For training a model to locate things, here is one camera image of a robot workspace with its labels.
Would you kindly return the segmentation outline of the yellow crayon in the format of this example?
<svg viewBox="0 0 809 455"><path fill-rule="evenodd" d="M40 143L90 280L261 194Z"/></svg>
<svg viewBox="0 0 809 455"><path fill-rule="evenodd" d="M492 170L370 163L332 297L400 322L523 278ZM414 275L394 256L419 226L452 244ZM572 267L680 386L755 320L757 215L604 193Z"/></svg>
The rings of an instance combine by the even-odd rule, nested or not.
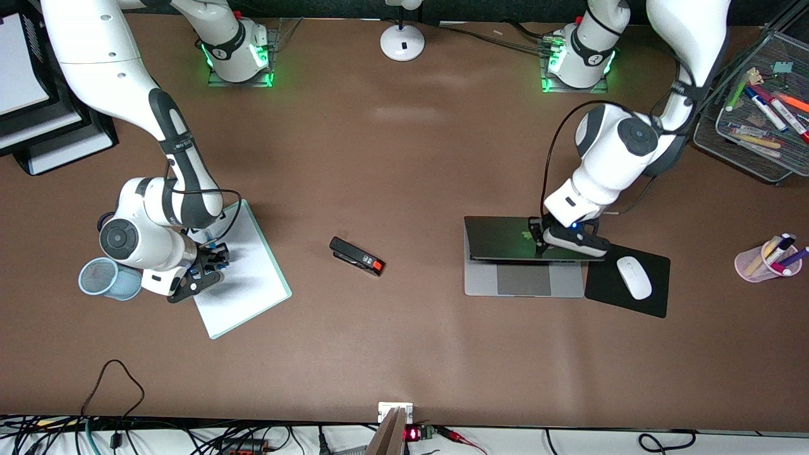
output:
<svg viewBox="0 0 809 455"><path fill-rule="evenodd" d="M781 143L778 141L772 141L765 138L760 138L752 135L745 135L744 133L731 133L731 137L739 139L743 142L748 142L750 144L755 144L758 147L765 147L772 150L777 150L781 148Z"/></svg>

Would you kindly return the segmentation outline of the black stacked letter tray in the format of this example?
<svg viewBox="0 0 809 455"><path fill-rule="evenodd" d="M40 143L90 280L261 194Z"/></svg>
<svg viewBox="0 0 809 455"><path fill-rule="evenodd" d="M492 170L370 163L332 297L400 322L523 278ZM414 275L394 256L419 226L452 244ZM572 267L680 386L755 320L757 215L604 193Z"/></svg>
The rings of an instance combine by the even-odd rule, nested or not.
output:
<svg viewBox="0 0 809 455"><path fill-rule="evenodd" d="M115 147L118 144L118 133L116 133L113 124L113 119L110 118L110 116L105 115L104 113L100 113L91 109L82 101L78 100L78 97L75 95L75 93L73 93L72 89L70 89L68 83L66 83L66 80L64 79L63 72L61 72L61 69L57 63L57 59L53 54L52 46L49 42L46 28L44 28L44 17L39 11L37 5L35 5L34 1L0 0L0 18L14 13L20 13L21 15L25 15L26 17L28 17L29 20L32 21L35 29L37 29L39 46L44 56L44 72L42 73L42 80L46 82L46 84L50 89L50 99L47 102L38 104L37 106L27 107L26 109L12 112L11 114L7 114L4 116L12 116L15 114L32 111L34 109L38 109L38 107L49 106L50 104L54 104L61 100L64 101L69 100L75 107L79 107L79 109L81 109L81 112L83 113L83 121L73 124L72 126L69 127L61 128L60 130L55 131L53 133L46 133L46 135L41 135L40 137L37 137L27 143L21 144L20 146L14 146L0 150L0 157L4 157L7 155L13 156L17 161L17 163L20 165L20 167L22 167L24 172L28 173L28 171L23 168L23 165L26 164L26 161L28 160L28 150L30 147L35 146L36 144L44 142L46 140L52 139L54 137L64 135L64 133L69 133L71 131L84 128L85 126L90 126L90 124L95 124L99 128L103 129L108 135L110 135L114 139L114 145L110 148Z"/></svg>

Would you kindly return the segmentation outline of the blue capped white marker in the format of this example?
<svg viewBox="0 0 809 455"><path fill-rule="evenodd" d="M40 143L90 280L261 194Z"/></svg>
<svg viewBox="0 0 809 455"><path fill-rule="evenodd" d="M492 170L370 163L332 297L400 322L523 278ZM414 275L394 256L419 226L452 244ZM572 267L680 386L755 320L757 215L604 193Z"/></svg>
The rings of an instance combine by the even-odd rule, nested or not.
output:
<svg viewBox="0 0 809 455"><path fill-rule="evenodd" d="M783 121L767 103L764 101L754 90L754 87L751 85L745 85L745 89L743 89L743 93L745 93L746 97L752 101L752 104L763 113L763 115L768 118L769 122L775 127L775 130L783 132L788 130L787 124Z"/></svg>

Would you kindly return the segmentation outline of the yellow pen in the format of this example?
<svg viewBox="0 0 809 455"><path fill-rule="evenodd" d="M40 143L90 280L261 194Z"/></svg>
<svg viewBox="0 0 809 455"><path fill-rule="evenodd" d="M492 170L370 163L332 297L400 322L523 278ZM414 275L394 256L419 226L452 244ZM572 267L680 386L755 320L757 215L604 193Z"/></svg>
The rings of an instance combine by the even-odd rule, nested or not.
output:
<svg viewBox="0 0 809 455"><path fill-rule="evenodd" d="M765 245L760 249L758 255L752 262L748 265L745 270L746 276L754 276L760 268L765 265L765 260L767 257L772 253L774 248L777 247L781 242L780 239L771 239L770 241L766 242Z"/></svg>

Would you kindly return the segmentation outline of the silver laptop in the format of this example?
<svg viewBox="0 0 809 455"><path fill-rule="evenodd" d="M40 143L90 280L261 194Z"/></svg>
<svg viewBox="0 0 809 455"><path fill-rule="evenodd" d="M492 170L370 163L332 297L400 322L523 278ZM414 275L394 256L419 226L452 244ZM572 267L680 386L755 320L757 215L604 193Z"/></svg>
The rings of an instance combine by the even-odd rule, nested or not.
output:
<svg viewBox="0 0 809 455"><path fill-rule="evenodd" d="M526 217L463 219L463 291L500 298L582 298L581 257L540 250Z"/></svg>

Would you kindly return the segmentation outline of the small white card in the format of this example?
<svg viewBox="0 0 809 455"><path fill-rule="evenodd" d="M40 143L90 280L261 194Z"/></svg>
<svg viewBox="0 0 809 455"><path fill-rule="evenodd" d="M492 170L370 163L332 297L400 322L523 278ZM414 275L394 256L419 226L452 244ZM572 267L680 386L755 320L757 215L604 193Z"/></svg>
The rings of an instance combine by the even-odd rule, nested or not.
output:
<svg viewBox="0 0 809 455"><path fill-rule="evenodd" d="M377 412L377 423L381 424L386 418L388 412L395 409L402 408L405 410L406 424L412 425L413 421L413 403L402 403L401 401L379 401Z"/></svg>

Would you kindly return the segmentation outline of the red capped white marker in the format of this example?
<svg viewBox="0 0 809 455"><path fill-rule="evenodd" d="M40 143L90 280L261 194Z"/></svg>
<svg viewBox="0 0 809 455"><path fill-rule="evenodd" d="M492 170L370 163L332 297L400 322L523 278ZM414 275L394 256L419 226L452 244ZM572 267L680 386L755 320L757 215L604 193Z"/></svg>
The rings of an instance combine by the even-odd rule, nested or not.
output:
<svg viewBox="0 0 809 455"><path fill-rule="evenodd" d="M788 107L785 106L783 101L779 100L777 97L771 98L769 104L786 120L787 124L792 127L792 129L797 132L797 134L801 137L801 140L809 144L809 130L798 121L797 116L794 115L791 111L789 111Z"/></svg>

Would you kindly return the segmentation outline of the blue mesh pen cup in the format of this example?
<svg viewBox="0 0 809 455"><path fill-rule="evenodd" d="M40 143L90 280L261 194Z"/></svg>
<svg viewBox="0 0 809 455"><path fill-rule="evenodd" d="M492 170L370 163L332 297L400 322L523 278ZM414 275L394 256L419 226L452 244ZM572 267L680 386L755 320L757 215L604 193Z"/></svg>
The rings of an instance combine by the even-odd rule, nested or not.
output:
<svg viewBox="0 0 809 455"><path fill-rule="evenodd" d="M78 287L89 296L127 301L141 291L142 276L139 271L120 265L109 257L98 257L83 266Z"/></svg>

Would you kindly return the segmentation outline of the black mesh desk tray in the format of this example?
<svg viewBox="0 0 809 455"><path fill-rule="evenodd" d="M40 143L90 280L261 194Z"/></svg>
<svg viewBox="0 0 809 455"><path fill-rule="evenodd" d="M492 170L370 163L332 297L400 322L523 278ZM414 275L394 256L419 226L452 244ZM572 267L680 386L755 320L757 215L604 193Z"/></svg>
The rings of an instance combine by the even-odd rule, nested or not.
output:
<svg viewBox="0 0 809 455"><path fill-rule="evenodd" d="M733 111L724 110L731 87L751 67L757 67L760 79L749 85L778 115L769 104L771 98L776 97L775 92L809 102L809 38L798 40L780 32L766 32L720 73L696 125L694 143L740 170L775 185L783 184L790 176L809 178L809 144L801 140L781 115L788 127L783 132L775 130L745 93ZM809 113L783 103L809 130ZM731 137L731 133L778 141L781 148L758 147Z"/></svg>

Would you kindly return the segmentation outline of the pink mesh pen cup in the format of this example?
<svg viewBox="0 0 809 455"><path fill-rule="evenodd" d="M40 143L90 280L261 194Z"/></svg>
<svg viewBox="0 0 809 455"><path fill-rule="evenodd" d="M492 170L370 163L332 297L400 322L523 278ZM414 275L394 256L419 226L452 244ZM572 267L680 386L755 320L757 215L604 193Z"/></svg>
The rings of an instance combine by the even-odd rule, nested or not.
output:
<svg viewBox="0 0 809 455"><path fill-rule="evenodd" d="M777 240L781 239L781 237L778 237L778 236L772 237L772 239L774 239L774 238L777 239ZM758 255L758 253L759 253L760 249L763 247L763 245L761 245L760 247L754 248L753 250L748 250L748 251L742 252L742 253L740 253L740 254L738 254L736 256L736 259L734 259L734 268L736 268L737 274L739 274L739 276L742 277L742 279L744 279L745 281L748 281L748 282L758 283L758 282L768 281L769 279L777 279L777 277L793 277L793 276L797 276L797 274L800 273L801 269L803 268L804 257L800 262L796 262L796 263L794 263L794 264L792 264L791 266L788 267L792 271L791 276L778 276L778 274L774 273L774 271L772 271L772 269L769 268L769 265L771 265L772 263L776 263L776 262L778 263L778 262L786 259L786 257L789 257L792 254L796 253L799 250L798 248L795 248L794 246L791 246L791 247L789 247L788 250L786 250L777 259L776 262L768 263L765 260L765 265L763 265L760 268L760 270L758 270L757 273L754 274L754 276L746 276L746 274L745 274L746 268L752 262L752 260L756 258L756 256Z"/></svg>

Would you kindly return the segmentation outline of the white round lamp base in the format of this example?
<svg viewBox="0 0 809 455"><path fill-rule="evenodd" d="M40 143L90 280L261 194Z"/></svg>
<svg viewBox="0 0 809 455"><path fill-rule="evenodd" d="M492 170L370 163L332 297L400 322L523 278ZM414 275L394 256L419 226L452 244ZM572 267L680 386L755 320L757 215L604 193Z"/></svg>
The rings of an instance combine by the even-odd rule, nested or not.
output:
<svg viewBox="0 0 809 455"><path fill-rule="evenodd" d="M405 23L405 11L420 9L423 0L384 0L385 4L397 8L398 18L393 26L380 37L382 53L393 61L412 61L425 49L425 37L411 24Z"/></svg>

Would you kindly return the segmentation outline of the green marker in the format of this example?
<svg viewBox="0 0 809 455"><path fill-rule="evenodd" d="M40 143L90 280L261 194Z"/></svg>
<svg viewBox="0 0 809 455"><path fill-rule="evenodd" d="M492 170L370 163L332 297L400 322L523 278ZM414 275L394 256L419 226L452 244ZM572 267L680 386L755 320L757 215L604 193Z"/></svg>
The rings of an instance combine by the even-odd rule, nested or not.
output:
<svg viewBox="0 0 809 455"><path fill-rule="evenodd" d="M724 110L726 112L733 111L734 107L737 106L739 103L739 99L743 92L745 91L745 87L748 86L749 83L757 83L760 79L759 70L757 67L751 67L746 72L744 72L741 76L739 76L739 81L731 87L730 94L728 98L726 98Z"/></svg>

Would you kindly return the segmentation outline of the black capped white marker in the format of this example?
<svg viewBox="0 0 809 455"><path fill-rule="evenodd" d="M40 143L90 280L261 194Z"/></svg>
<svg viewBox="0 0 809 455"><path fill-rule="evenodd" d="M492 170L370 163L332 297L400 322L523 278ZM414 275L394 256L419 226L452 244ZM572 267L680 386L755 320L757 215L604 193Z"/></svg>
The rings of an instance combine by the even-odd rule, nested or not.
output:
<svg viewBox="0 0 809 455"><path fill-rule="evenodd" d="M776 262L777 259L791 247L796 239L794 236L789 235L788 233L784 233L781 235L781 240L778 242L777 246L768 254L766 261L768 263Z"/></svg>

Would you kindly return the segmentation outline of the black mouse pad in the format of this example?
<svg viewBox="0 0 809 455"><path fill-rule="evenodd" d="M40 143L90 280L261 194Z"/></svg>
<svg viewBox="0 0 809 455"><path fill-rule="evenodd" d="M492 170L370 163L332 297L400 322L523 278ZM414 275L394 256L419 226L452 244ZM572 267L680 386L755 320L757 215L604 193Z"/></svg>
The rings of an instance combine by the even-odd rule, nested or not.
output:
<svg viewBox="0 0 809 455"><path fill-rule="evenodd" d="M616 261L620 257L636 257L647 272L652 294L644 300L635 300L619 276ZM667 316L671 260L668 257L647 253L632 248L612 245L604 261L590 262L588 265L585 297L589 300L607 303L653 317Z"/></svg>

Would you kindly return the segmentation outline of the black stapler red tip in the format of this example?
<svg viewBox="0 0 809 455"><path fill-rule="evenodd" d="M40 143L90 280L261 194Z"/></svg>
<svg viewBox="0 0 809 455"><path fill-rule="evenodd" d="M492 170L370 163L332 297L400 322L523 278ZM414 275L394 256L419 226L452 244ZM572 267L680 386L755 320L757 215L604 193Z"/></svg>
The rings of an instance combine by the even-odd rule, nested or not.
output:
<svg viewBox="0 0 809 455"><path fill-rule="evenodd" d="M367 271L373 276L381 276L384 270L385 263L381 259L339 237L332 237L329 248L333 257Z"/></svg>

